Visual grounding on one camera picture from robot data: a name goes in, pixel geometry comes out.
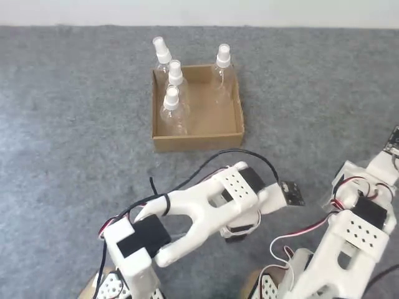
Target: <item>bracket with holes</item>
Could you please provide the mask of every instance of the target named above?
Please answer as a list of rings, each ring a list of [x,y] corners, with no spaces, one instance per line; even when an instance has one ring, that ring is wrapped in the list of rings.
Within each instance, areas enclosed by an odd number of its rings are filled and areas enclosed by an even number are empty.
[[[337,217],[340,217],[340,221],[333,225],[334,234],[343,237],[378,262],[389,236],[351,211],[343,211]]]
[[[277,299],[277,286],[274,284],[270,275],[262,276],[262,297],[259,296],[259,287],[256,284],[255,292],[251,299]]]
[[[97,299],[127,299],[131,298],[129,289],[119,279],[115,272],[111,272],[105,277],[99,289]],[[149,299],[164,299],[162,292],[157,288]]]
[[[221,171],[215,174],[214,178],[230,193],[241,209],[245,209],[248,206],[251,207],[257,203],[256,193],[236,168],[231,167]]]

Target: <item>white wall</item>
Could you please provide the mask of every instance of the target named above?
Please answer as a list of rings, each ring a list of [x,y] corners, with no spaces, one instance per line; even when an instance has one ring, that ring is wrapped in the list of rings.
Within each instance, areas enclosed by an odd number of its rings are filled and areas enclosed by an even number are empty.
[[[0,0],[0,24],[399,28],[399,0]]]

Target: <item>white wire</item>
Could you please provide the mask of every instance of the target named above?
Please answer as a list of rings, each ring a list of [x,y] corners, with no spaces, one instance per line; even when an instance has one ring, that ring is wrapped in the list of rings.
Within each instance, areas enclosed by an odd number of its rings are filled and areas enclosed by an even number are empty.
[[[281,235],[281,236],[275,238],[275,239],[270,243],[270,248],[269,248],[270,254],[271,254],[276,260],[285,263],[285,264],[288,266],[288,268],[290,269],[291,273],[292,273],[291,286],[290,286],[290,289],[289,289],[289,290],[292,290],[292,288],[294,287],[294,282],[295,282],[295,273],[294,273],[294,269],[292,268],[292,266],[291,266],[291,264],[289,263],[289,261],[284,260],[284,259],[282,259],[282,258],[280,258],[280,257],[278,257],[278,256],[276,256],[276,255],[274,254],[274,252],[273,252],[273,245],[274,245],[274,243],[275,243],[277,240],[280,240],[280,239],[285,239],[285,238],[290,238],[290,237],[297,237],[298,235],[303,235],[303,234],[306,234],[306,233],[308,233],[308,232],[311,232],[312,230],[318,229],[320,226],[322,226],[323,224],[325,224],[325,223],[327,222],[327,220],[329,219],[330,216],[331,216],[331,215],[328,215],[322,222],[318,223],[317,225],[315,225],[315,226],[313,226],[313,227],[311,227],[311,228],[309,228],[309,229],[307,229],[307,230],[302,230],[302,231],[299,231],[299,232],[296,232],[296,233],[293,233],[293,234]]]

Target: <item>black wire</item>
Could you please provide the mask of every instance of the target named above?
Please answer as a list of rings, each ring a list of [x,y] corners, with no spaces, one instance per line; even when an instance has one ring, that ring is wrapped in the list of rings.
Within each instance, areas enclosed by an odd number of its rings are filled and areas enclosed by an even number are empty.
[[[247,149],[241,149],[241,148],[231,148],[231,149],[225,149],[222,150],[212,156],[210,156],[188,179],[186,179],[185,181],[183,181],[180,185],[178,185],[177,187],[173,188],[172,191],[175,190],[179,190],[180,188],[182,188],[183,186],[187,185],[193,178],[195,178],[195,176],[200,173],[200,171],[212,160],[214,160],[216,157],[220,156],[221,154],[227,154],[227,153],[244,153],[244,154],[249,154],[251,156],[257,157],[258,159],[262,160],[263,162],[265,162],[271,169],[271,171],[273,172],[273,175],[276,179],[276,181],[279,183],[280,179],[279,179],[279,175],[277,174],[276,169],[274,168],[274,166],[272,165],[272,163],[269,162],[268,159],[266,159],[264,156],[257,154],[253,151],[249,151]]]
[[[99,294],[102,272],[104,271],[106,257],[107,257],[107,243],[104,241],[104,245],[102,247],[102,258],[101,258],[101,264],[100,264],[100,269],[99,269],[99,277],[97,278],[97,284],[95,286],[93,299],[96,299],[97,295]]]
[[[384,276],[388,275],[389,273],[398,270],[399,269],[399,264],[393,265],[389,268],[387,268],[386,270],[380,272],[379,274],[377,274],[376,276],[374,276],[373,279],[371,279],[369,281],[369,283],[366,286],[366,289],[364,290],[363,296],[366,295],[366,293],[369,291],[369,289],[371,289],[371,287],[376,284],[378,281],[380,281]]]
[[[393,154],[392,155],[392,164],[393,164],[393,167],[395,167],[395,169],[397,170],[397,171],[399,171],[399,168],[398,168],[398,166],[397,166],[397,159],[399,158],[399,156],[398,155],[396,155],[396,154]]]
[[[157,195],[158,191],[156,190],[156,187],[155,187],[154,180],[153,180],[152,176],[150,176],[150,185],[151,185],[152,192],[154,192],[154,194]]]
[[[266,159],[264,156],[257,154],[253,151],[249,151],[247,149],[240,149],[240,148],[231,148],[231,149],[225,149],[222,151],[219,151],[218,153],[210,156],[188,179],[186,179],[185,181],[183,181],[181,184],[179,184],[177,187],[173,188],[170,192],[175,191],[175,190],[179,190],[180,188],[182,188],[183,186],[187,185],[192,179],[194,179],[198,173],[200,173],[200,171],[212,160],[214,160],[215,158],[217,158],[218,156],[220,156],[221,154],[227,154],[227,153],[244,153],[244,154],[249,154],[251,156],[257,157],[258,159],[262,160],[263,162],[265,162],[271,169],[271,171],[273,172],[274,178],[276,179],[276,181],[279,183],[280,179],[279,179],[279,175],[277,174],[276,169],[274,168],[274,166],[272,165],[272,163],[269,162],[268,159]],[[150,184],[151,184],[151,188],[153,188],[153,192],[156,193],[156,189],[155,185],[153,185],[153,181],[152,178],[150,178]],[[134,202],[133,204],[131,204],[130,206],[128,206],[126,209],[124,209],[121,213],[119,213],[119,215],[113,220],[114,222],[119,221],[120,219],[122,219],[122,217],[126,214],[129,213],[132,209],[134,209],[137,206],[140,206],[142,204],[146,204],[148,201],[152,201],[154,199],[157,199],[159,197],[165,197],[166,200],[166,210],[164,212],[163,215],[166,215],[169,212],[169,208],[170,208],[170,199],[169,196],[167,195],[167,193],[162,193],[162,194],[154,194],[151,196],[147,196],[139,201]],[[102,272],[103,272],[103,268],[104,268],[104,264],[105,264],[105,258],[107,256],[107,244],[104,241],[104,248],[103,248],[103,254],[102,254],[102,260],[101,260],[101,266],[100,266],[100,270],[99,270],[99,277],[102,276]],[[101,279],[97,280],[97,286],[95,287],[96,292],[94,293],[95,296],[93,296],[93,299],[95,299],[95,297],[97,296],[97,293],[99,292],[99,288],[100,288],[100,283],[101,283]]]

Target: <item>gray carpet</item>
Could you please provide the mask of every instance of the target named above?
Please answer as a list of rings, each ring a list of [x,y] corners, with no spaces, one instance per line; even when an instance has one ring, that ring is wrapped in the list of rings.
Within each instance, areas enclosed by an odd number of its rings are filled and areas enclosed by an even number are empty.
[[[279,234],[323,216],[320,198],[346,160],[380,151],[399,113],[399,32],[216,27],[0,27],[0,297],[75,298],[100,263],[105,219],[166,191],[214,152],[153,152],[151,40],[183,64],[231,45],[244,101],[244,148],[267,156],[307,202],[263,217],[238,244],[212,236],[157,269],[168,298],[236,298],[246,276],[273,263]],[[241,154],[272,183],[265,165]],[[172,234],[189,222],[166,219]],[[288,240],[315,249],[324,229]],[[376,271],[399,261],[399,229]],[[367,298],[398,298],[399,272]]]

